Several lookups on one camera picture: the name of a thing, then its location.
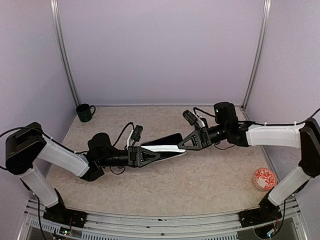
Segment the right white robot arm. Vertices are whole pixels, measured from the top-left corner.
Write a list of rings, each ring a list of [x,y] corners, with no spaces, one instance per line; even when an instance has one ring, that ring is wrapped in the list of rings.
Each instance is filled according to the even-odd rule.
[[[261,146],[277,173],[280,163],[292,167],[281,173],[280,183],[259,203],[255,216],[260,222],[268,221],[275,214],[275,207],[320,175],[320,125],[313,115],[300,122],[258,123],[239,120],[230,102],[216,103],[213,110],[214,114],[207,113],[207,116],[214,118],[215,126],[209,126],[196,113],[197,107],[183,112],[182,116],[194,131],[179,143],[180,149],[199,151],[222,141],[244,148]]]

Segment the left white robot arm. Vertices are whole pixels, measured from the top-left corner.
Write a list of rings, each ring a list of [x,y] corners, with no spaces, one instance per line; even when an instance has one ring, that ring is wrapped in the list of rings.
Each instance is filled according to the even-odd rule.
[[[63,168],[75,176],[92,182],[104,175],[104,167],[141,168],[160,159],[160,154],[139,146],[120,150],[112,146],[107,133],[95,134],[87,143],[88,151],[76,152],[43,132],[39,123],[7,130],[4,170],[16,175],[47,208],[57,221],[70,218],[60,193],[47,182],[35,160],[43,160]]]

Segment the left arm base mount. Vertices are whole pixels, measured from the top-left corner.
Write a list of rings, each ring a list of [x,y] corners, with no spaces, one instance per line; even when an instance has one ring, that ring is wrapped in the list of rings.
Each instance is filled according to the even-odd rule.
[[[88,214],[84,211],[66,208],[58,190],[56,188],[54,190],[58,197],[58,203],[52,207],[46,207],[43,218],[54,223],[83,229]]]

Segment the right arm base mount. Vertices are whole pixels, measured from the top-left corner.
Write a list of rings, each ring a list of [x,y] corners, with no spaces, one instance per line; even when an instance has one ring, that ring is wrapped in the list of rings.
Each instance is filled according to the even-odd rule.
[[[268,196],[269,194],[267,193],[257,208],[245,209],[238,213],[242,228],[268,223],[283,217],[280,207],[271,203],[268,200]]]

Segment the clear camera-cutout phone case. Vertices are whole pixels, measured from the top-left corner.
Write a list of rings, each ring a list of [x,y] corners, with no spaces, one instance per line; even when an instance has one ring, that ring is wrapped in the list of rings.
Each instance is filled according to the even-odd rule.
[[[175,158],[186,153],[185,149],[179,149],[177,145],[141,145],[140,147],[159,153],[160,159],[156,162]]]

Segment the teal-edged smartphone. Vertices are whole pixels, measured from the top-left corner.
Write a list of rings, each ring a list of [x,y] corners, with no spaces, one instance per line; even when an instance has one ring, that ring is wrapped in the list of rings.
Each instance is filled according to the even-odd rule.
[[[174,133],[159,139],[143,142],[140,147],[158,153],[160,158],[157,161],[163,161],[186,153],[185,149],[178,148],[178,144],[182,140],[181,133]]]

